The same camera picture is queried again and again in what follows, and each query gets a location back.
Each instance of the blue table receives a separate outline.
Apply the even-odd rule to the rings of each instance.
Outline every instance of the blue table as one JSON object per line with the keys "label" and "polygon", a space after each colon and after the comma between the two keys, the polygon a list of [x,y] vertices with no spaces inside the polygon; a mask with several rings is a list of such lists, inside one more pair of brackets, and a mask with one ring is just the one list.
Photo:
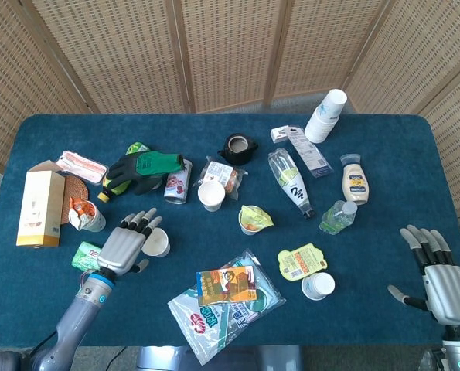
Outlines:
{"label": "blue table", "polygon": [[[408,245],[398,230],[412,223],[440,230],[460,263],[460,229],[434,138],[416,116],[346,115],[327,141],[318,145],[334,173],[314,179],[289,142],[274,145],[269,132],[284,124],[305,126],[305,115],[37,115],[22,123],[0,191],[0,346],[35,345],[49,334],[78,289],[80,272],[70,266],[81,241],[101,246],[120,220],[141,209],[158,208],[172,250],[151,259],[142,274],[119,280],[83,345],[186,344],[168,305],[192,286],[195,273],[218,268],[246,248],[252,249],[287,303],[258,320],[235,345],[266,344],[418,344],[439,342],[443,328],[427,313],[395,301],[388,284],[422,297],[423,285]],[[100,233],[62,228],[60,246],[34,250],[16,247],[26,170],[76,151],[104,164],[114,163],[134,141],[156,150],[179,152],[193,161],[192,181],[206,162],[217,158],[234,132],[251,136],[259,149],[243,166],[238,201],[226,199],[208,213],[191,189],[185,205],[166,203],[163,187],[143,196],[132,192],[108,204],[97,201],[107,219]],[[281,191],[267,154],[288,149],[318,212],[305,220]],[[320,216],[342,199],[339,156],[358,152],[370,184],[370,201],[359,208],[353,226],[337,236],[319,231]],[[90,186],[96,200],[98,186]],[[255,236],[241,233],[241,205],[269,212],[275,227]],[[300,282],[278,271],[280,250],[313,242],[329,263],[337,288],[324,301],[309,301]]]}

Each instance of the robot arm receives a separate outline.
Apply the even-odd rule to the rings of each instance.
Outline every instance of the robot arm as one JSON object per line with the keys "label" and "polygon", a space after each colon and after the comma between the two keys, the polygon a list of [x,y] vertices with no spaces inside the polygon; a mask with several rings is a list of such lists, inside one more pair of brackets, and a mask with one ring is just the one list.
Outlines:
{"label": "robot arm", "polygon": [[97,259],[98,271],[89,275],[56,327],[58,340],[51,349],[44,349],[32,359],[32,371],[67,371],[71,368],[78,345],[87,333],[117,277],[128,272],[140,273],[148,264],[135,265],[141,247],[162,220],[154,218],[147,226],[135,228],[133,215],[125,218],[108,237]]}
{"label": "robot arm", "polygon": [[451,250],[437,230],[430,232],[407,226],[400,230],[408,242],[422,274],[427,299],[412,298],[393,285],[388,291],[405,305],[429,311],[445,326],[442,352],[450,369],[460,370],[460,267],[453,261]]}

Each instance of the black tape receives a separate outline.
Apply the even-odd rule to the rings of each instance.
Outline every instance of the black tape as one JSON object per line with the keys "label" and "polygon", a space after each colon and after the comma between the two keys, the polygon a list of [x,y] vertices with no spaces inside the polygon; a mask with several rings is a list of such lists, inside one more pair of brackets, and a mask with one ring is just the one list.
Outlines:
{"label": "black tape", "polygon": [[224,143],[224,148],[217,153],[231,165],[244,165],[252,159],[252,154],[259,146],[245,134],[230,135]]}

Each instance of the yellow snack package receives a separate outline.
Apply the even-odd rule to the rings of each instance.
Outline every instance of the yellow snack package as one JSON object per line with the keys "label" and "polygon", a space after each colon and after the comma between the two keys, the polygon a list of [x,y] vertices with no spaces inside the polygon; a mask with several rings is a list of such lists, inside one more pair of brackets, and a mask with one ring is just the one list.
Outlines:
{"label": "yellow snack package", "polygon": [[269,214],[260,207],[243,205],[241,212],[240,222],[247,230],[258,232],[268,226],[274,225]]}
{"label": "yellow snack package", "polygon": [[307,243],[292,252],[280,251],[278,261],[281,275],[289,281],[301,280],[328,267],[322,251],[311,243]]}

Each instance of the woven coaster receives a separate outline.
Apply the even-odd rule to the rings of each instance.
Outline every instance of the woven coaster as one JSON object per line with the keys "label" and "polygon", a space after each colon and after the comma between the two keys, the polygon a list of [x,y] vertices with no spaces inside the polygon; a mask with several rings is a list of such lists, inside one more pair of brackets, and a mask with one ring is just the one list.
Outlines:
{"label": "woven coaster", "polygon": [[61,209],[61,223],[68,223],[68,211],[70,210],[70,196],[73,198],[89,199],[89,190],[84,182],[76,176],[65,176],[65,193],[63,194],[63,208]]}

